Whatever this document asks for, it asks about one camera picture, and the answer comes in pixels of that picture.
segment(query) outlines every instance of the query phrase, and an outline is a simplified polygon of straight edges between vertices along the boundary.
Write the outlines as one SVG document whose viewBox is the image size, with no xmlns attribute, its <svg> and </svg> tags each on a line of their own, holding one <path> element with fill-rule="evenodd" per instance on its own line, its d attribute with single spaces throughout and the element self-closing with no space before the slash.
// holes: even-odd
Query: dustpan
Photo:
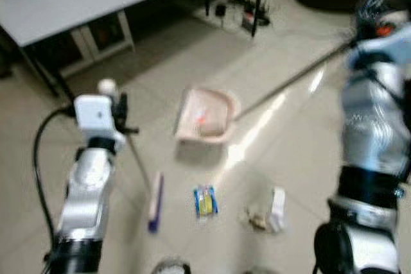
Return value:
<svg viewBox="0 0 411 274">
<path fill-rule="evenodd" d="M 220 144 L 229 139 L 240 113 L 240 103 L 232 94 L 190 87 L 182 97 L 175 125 L 178 140 Z"/>
</svg>

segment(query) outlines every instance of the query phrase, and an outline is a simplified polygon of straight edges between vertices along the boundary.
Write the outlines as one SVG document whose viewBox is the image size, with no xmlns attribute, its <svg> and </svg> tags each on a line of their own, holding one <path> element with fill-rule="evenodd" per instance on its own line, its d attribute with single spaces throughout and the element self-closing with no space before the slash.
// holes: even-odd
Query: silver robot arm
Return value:
<svg viewBox="0 0 411 274">
<path fill-rule="evenodd" d="M 79 96 L 74 109 L 86 147 L 78 151 L 50 255 L 51 274 L 97 273 L 106 231 L 114 157 L 125 144 L 108 96 Z"/>
<path fill-rule="evenodd" d="M 410 25 L 363 41 L 349 55 L 351 75 L 342 91 L 343 167 L 338 191 L 328 200 L 331 219 L 315 235 L 315 271 L 400 273 L 397 200 L 410 143 L 402 106 L 410 58 Z"/>
</svg>

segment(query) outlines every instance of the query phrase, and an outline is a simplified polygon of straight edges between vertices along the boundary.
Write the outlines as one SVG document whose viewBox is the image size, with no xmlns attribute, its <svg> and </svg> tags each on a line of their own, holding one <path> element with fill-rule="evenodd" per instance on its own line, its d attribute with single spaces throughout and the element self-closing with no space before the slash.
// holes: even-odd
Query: tile floor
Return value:
<svg viewBox="0 0 411 274">
<path fill-rule="evenodd" d="M 159 233 L 147 232 L 147 190 L 128 148 L 117 158 L 110 219 L 100 273 L 147 273 L 161 259 L 181 257 L 193 273 L 242 273 L 264 266 L 278 273 L 311 273 L 313 236 L 328 219 L 326 198 L 340 165 L 340 88 L 344 58 L 336 58 L 284 90 L 238 123 L 222 147 L 179 144 L 172 136 L 180 95 L 196 83 L 231 90 L 247 108 L 310 60 L 344 38 L 350 16 L 316 12 L 294 0 L 272 0 L 274 25 L 255 40 L 222 30 L 195 12 L 125 51 L 69 79 L 76 93 L 94 91 L 110 76 L 130 96 L 130 124 L 152 177 L 165 174 Z M 0 81 L 0 273 L 40 273 L 48 238 L 31 176 L 31 143 L 44 116 L 59 102 L 21 69 Z M 55 121 L 40 159 L 55 219 L 80 134 L 70 120 Z M 213 184 L 217 217 L 197 221 L 193 188 Z M 286 189 L 286 232 L 272 236 L 244 228 L 244 206 L 264 200 L 273 185 Z M 403 273 L 411 273 L 411 210 L 401 202 Z"/>
</svg>

